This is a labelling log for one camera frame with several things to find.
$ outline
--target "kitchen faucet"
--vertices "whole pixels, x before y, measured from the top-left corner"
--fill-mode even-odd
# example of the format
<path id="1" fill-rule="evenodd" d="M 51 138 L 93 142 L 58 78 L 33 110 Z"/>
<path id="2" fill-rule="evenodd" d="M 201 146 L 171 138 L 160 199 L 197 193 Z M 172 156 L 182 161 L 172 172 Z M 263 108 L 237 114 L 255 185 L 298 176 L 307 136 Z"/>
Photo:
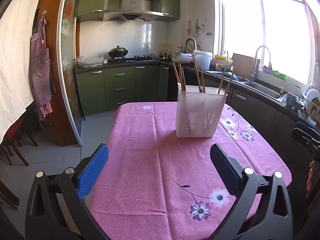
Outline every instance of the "kitchen faucet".
<path id="1" fill-rule="evenodd" d="M 268 65 L 268 69 L 272 69 L 271 67 L 271 54 L 270 54 L 270 50 L 268 49 L 268 47 L 266 45 L 260 45 L 257 50 L 256 50 L 256 55 L 254 56 L 254 61 L 253 61 L 253 70 L 252 73 L 250 74 L 251 79 L 250 82 L 254 82 L 254 80 L 256 79 L 257 76 L 257 72 L 258 70 L 256 70 L 256 64 L 257 64 L 257 55 L 258 55 L 258 51 L 260 48 L 266 48 L 269 51 L 269 65 Z"/>

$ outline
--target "bright window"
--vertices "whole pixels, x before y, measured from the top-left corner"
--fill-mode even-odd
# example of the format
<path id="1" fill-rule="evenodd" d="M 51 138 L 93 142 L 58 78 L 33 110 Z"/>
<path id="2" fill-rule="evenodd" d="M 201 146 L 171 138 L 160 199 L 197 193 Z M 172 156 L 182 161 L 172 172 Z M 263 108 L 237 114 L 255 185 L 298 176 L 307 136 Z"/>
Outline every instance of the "bright window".
<path id="1" fill-rule="evenodd" d="M 308 83 L 311 64 L 311 37 L 305 4 L 294 0 L 222 0 L 223 49 L 254 57 L 265 44 L 271 52 L 272 69 Z M 265 50 L 260 65 L 268 66 Z"/>

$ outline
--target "pink checkered apron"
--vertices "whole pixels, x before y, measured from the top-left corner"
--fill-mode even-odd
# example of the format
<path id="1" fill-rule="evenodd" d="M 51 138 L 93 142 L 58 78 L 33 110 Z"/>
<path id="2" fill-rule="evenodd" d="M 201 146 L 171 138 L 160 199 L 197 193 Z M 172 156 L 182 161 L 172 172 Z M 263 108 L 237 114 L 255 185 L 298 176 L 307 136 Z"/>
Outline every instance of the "pink checkered apron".
<path id="1" fill-rule="evenodd" d="M 40 18 L 38 31 L 31 36 L 30 59 L 31 80 L 33 95 L 38 105 L 38 114 L 41 120 L 52 112 L 50 105 L 51 96 L 56 93 L 50 74 L 49 48 L 45 47 L 44 15 Z"/>

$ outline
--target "metal screw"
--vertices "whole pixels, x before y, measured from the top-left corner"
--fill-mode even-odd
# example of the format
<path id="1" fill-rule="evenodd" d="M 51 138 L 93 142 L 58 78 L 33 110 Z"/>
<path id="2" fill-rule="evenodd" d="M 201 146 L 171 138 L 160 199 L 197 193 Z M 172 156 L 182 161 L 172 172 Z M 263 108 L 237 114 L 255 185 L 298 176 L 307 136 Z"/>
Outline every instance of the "metal screw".
<path id="1" fill-rule="evenodd" d="M 66 174 L 72 174 L 74 171 L 75 171 L 74 168 L 69 167 L 69 168 L 66 168 L 65 173 L 66 173 Z"/>
<path id="2" fill-rule="evenodd" d="M 41 178 L 43 176 L 43 171 L 38 171 L 36 176 L 37 178 Z"/>
<path id="3" fill-rule="evenodd" d="M 282 178 L 282 174 L 281 174 L 281 172 L 279 172 L 279 171 L 276 171 L 276 172 L 275 172 L 275 176 L 276 176 L 278 179 L 281 179 L 281 178 Z"/>
<path id="4" fill-rule="evenodd" d="M 245 169 L 244 169 L 244 172 L 245 172 L 246 174 L 251 175 L 251 174 L 253 174 L 253 169 L 251 169 L 251 168 L 245 168 Z"/>

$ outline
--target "gray tile floor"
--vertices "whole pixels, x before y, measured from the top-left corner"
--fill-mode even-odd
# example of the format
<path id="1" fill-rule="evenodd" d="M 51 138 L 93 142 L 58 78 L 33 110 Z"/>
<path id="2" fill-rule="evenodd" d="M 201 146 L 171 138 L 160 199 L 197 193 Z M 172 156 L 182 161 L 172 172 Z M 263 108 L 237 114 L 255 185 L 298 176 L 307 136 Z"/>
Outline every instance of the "gray tile floor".
<path id="1" fill-rule="evenodd" d="M 4 156 L 0 156 L 0 180 L 20 200 L 17 211 L 7 207 L 3 207 L 3 209 L 23 236 L 25 235 L 27 201 L 35 174 L 38 171 L 44 171 L 47 175 L 59 174 L 67 167 L 76 167 L 81 157 L 90 156 L 100 143 L 107 142 L 114 122 L 113 113 L 114 111 L 109 111 L 86 117 L 81 135 L 82 147 L 79 145 L 57 146 L 54 142 L 53 131 L 47 128 L 33 134 L 38 147 L 34 147 L 30 139 L 26 135 L 22 135 L 20 140 L 22 147 L 18 147 L 18 150 L 29 163 L 28 167 L 23 164 L 14 151 L 12 151 L 13 156 L 10 156 L 12 166 Z M 62 195 L 58 196 L 58 199 L 70 229 L 77 230 Z M 85 197 L 85 202 L 87 206 L 90 206 L 91 194 Z"/>

